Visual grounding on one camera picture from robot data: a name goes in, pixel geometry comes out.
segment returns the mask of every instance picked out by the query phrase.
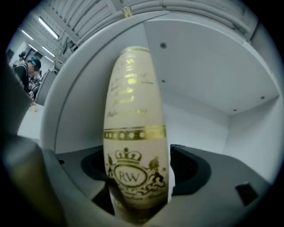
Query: gold decorative band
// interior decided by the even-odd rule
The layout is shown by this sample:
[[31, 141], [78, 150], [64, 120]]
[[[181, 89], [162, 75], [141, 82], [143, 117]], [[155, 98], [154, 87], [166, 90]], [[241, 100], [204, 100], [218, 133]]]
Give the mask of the gold decorative band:
[[145, 52], [150, 53], [150, 51], [147, 50], [147, 49], [137, 47], [137, 48], [127, 48], [127, 49], [123, 50], [123, 51], [120, 53], [120, 55], [122, 55], [122, 54], [124, 54], [125, 52], [128, 52], [128, 51], [145, 51]]
[[155, 140], [166, 137], [164, 125], [153, 125], [144, 127], [104, 129], [103, 138], [108, 140]]

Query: black holder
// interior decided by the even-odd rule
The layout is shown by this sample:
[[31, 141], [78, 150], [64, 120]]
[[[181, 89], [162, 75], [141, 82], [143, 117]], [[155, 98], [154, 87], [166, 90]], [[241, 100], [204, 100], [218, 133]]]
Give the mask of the black holder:
[[[198, 191], [209, 180], [211, 168], [204, 159], [183, 151], [178, 146], [172, 145], [170, 149], [170, 165], [175, 174], [175, 187], [172, 196], [190, 195]], [[105, 211], [114, 215], [114, 210], [107, 189], [111, 190], [114, 197], [127, 207], [123, 196], [118, 189], [116, 182], [108, 177], [105, 171], [103, 146], [85, 157], [81, 161], [82, 170], [94, 180], [103, 180], [106, 182], [106, 190], [97, 195], [93, 202]]]

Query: black clothing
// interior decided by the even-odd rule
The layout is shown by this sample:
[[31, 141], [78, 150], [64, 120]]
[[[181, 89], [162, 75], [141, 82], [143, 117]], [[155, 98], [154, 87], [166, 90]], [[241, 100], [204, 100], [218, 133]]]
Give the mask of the black clothing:
[[27, 64], [19, 65], [14, 69], [14, 71], [19, 76], [24, 86], [24, 91], [26, 91], [28, 88], [28, 65]]

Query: screw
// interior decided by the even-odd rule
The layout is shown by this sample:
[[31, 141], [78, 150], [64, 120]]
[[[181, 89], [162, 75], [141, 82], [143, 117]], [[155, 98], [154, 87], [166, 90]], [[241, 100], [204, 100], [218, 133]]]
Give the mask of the screw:
[[160, 43], [160, 47], [161, 47], [162, 49], [166, 49], [167, 44], [165, 44], [165, 43]]

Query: gold crown emblem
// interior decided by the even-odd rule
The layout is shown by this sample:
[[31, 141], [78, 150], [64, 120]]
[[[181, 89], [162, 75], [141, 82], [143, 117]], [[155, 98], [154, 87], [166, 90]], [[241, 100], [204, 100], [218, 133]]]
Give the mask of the gold crown emblem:
[[115, 152], [115, 158], [117, 162], [139, 164], [142, 154], [138, 151], [129, 151], [129, 149], [125, 147], [123, 151], [117, 150]]

